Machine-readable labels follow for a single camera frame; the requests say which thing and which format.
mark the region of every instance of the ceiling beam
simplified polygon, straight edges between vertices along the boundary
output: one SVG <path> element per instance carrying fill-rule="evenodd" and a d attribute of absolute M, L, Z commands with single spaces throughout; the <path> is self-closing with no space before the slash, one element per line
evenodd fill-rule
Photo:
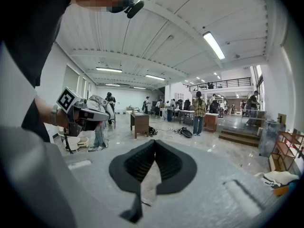
<path fill-rule="evenodd" d="M 203 70 L 197 71 L 195 73 L 191 73 L 188 74 L 188 80 L 191 80 L 193 78 L 199 77 L 199 78 L 204 78 L 206 76 L 210 76 L 210 74 L 214 73 L 214 72 L 223 72 L 223 71 L 227 71 L 227 70 L 231 70 L 234 68 L 239 68 L 239 67 L 250 67 L 250 66 L 255 66 L 255 65 L 262 65 L 266 63 L 266 59 L 264 56 L 257 56 L 257 57 L 248 57 L 248 58 L 244 58 L 244 59 L 238 59 L 235 61 L 231 61 L 231 62 L 226 62 L 223 63 L 223 68 L 219 68 L 218 66 L 211 66 L 211 67 L 207 67 Z M 173 83 L 177 83 L 180 81 L 183 81 L 184 78 L 179 78 L 170 81 L 170 84 Z"/>
<path fill-rule="evenodd" d="M 188 35 L 190 35 L 204 50 L 208 52 L 210 57 L 217 63 L 220 68 L 223 68 L 218 56 L 215 54 L 209 44 L 204 40 L 202 35 L 200 35 L 191 25 L 187 24 L 183 19 L 178 17 L 176 14 L 170 12 L 169 10 L 163 8 L 162 6 L 157 5 L 148 0 L 144 0 L 143 9 L 155 13 L 180 27 Z"/>
<path fill-rule="evenodd" d="M 170 73 L 174 73 L 176 75 L 179 75 L 181 77 L 187 77 L 187 74 L 171 68 L 169 66 L 165 66 L 160 63 L 152 62 L 140 57 L 134 57 L 126 54 L 121 53 L 115 53 L 115 52 L 109 52 L 109 51 L 92 51 L 92 50 L 72 50 L 69 54 L 72 57 L 106 57 L 106 58 L 117 58 L 120 60 L 129 60 L 138 64 L 141 64 L 143 67 L 147 68 L 157 68 L 161 71 L 166 71 Z"/>
<path fill-rule="evenodd" d="M 118 80 L 118 79 L 106 79 L 106 78 L 96 78 L 95 81 L 97 83 L 102 83 L 102 84 L 126 84 L 130 86 L 135 86 L 135 87 L 143 87 L 143 88 L 155 88 L 156 86 L 150 86 L 150 84 L 145 84 L 145 83 L 134 83 L 134 82 L 129 82 L 129 81 L 123 81 L 123 80 Z"/>
<path fill-rule="evenodd" d="M 98 71 L 98 70 L 87 70 L 85 72 L 86 74 L 102 74 L 102 75 L 111 75 L 111 76 L 121 76 L 121 77 L 128 77 L 128 78 L 136 78 L 136 79 L 141 79 L 141 80 L 150 80 L 150 81 L 153 81 L 153 82 L 156 82 L 158 83 L 159 80 L 157 79 L 153 79 L 153 78 L 149 78 L 149 77 L 144 77 L 144 76 L 139 76 L 139 75 L 133 75 L 133 74 L 125 74 L 125 73 L 111 73 L 110 72 L 107 72 L 107 71 Z"/>

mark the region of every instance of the black backpack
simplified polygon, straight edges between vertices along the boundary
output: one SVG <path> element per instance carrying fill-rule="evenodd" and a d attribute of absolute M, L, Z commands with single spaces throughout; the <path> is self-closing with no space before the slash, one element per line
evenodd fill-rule
<path fill-rule="evenodd" d="M 143 110 L 144 110 L 144 107 L 146 106 L 146 101 L 144 101 L 142 105 L 143 105 L 143 106 L 142 106 L 142 111 L 143 111 Z"/>

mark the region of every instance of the ceiling light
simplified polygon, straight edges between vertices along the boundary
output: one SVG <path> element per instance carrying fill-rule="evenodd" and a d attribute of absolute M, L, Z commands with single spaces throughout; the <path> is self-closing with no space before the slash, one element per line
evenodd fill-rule
<path fill-rule="evenodd" d="M 160 78 L 160 77 L 156 77 L 156 76 L 149 75 L 149 74 L 147 74 L 146 77 L 149 77 L 149 78 L 156 78 L 156 79 L 159 79 L 159 80 L 166 80 L 165 78 Z"/>
<path fill-rule="evenodd" d="M 204 39 L 208 42 L 208 44 L 212 47 L 216 55 L 220 60 L 224 59 L 225 56 L 219 47 L 217 41 L 214 39 L 213 35 L 210 32 L 207 32 L 206 34 L 203 35 Z"/>
<path fill-rule="evenodd" d="M 110 72 L 117 72 L 117 73 L 122 73 L 123 71 L 120 69 L 112 69 L 112 68 L 105 68 L 105 67 L 96 67 L 96 70 L 98 71 L 110 71 Z"/>
<path fill-rule="evenodd" d="M 113 85 L 113 84 L 105 84 L 106 86 L 120 86 L 120 85 Z"/>

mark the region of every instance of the black railing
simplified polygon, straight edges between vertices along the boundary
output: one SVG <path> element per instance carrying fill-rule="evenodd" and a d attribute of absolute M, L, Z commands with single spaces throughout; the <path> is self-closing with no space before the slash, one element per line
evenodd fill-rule
<path fill-rule="evenodd" d="M 251 78 L 236 78 L 230 80 L 208 82 L 199 85 L 190 85 L 189 91 L 199 91 L 206 89 L 222 89 L 229 87 L 238 87 L 238 86 L 251 86 Z"/>

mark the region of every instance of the white cloth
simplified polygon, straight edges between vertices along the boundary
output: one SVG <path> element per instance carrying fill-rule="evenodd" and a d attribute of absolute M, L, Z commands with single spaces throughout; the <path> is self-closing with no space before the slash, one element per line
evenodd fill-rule
<path fill-rule="evenodd" d="M 212 96 L 211 98 L 210 98 L 210 104 L 212 104 L 212 102 L 215 100 L 215 97 L 214 96 Z"/>

